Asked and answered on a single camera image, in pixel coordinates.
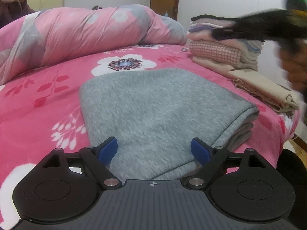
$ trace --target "woman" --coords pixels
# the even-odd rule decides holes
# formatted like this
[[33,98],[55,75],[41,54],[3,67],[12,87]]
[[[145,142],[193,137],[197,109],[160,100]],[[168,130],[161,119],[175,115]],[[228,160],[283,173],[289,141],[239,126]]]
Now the woman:
[[28,0],[0,0],[0,28],[34,12]]

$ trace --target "checkered garment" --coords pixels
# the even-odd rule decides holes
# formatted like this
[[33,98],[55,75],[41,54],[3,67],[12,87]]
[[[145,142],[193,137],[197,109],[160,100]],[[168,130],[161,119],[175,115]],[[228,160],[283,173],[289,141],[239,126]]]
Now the checkered garment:
[[232,65],[236,69],[250,68],[257,71],[257,61],[248,61],[240,49],[227,47],[213,41],[191,41],[190,51],[194,56],[212,59]]

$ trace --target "pink quilt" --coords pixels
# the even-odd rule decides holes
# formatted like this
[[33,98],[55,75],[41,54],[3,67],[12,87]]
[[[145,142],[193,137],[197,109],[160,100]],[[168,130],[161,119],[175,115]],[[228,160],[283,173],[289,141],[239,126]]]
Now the pink quilt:
[[[32,71],[0,86],[0,226],[11,229],[18,222],[13,189],[46,154],[56,147],[77,152],[89,145],[78,92],[84,82],[106,73],[181,68],[239,94],[258,106],[260,116],[254,122],[252,137],[236,151],[254,148],[276,166],[283,143],[297,126],[298,114],[292,118],[276,114],[236,89],[231,80],[193,63],[190,53],[172,53],[181,49],[179,45],[126,47]],[[138,61],[120,65],[129,58]]]

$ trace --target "gray fabric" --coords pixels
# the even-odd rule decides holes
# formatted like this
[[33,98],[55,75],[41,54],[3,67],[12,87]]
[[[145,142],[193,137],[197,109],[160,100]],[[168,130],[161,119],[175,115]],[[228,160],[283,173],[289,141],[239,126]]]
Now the gray fabric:
[[123,182],[186,176],[199,168],[194,137],[233,150],[250,137],[259,114],[256,105],[182,69],[105,74],[79,95],[91,145],[117,138],[110,171]]

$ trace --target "stack of folded clothes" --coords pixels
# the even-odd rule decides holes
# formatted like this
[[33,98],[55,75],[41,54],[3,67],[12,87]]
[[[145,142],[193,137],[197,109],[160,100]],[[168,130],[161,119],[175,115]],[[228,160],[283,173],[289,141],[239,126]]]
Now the stack of folded clothes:
[[257,72],[257,59],[264,43],[230,39],[217,41],[211,36],[215,28],[230,27],[236,18],[201,15],[191,19],[187,33],[193,61],[233,79],[234,85],[262,100],[276,112],[299,109],[298,95],[270,81]]

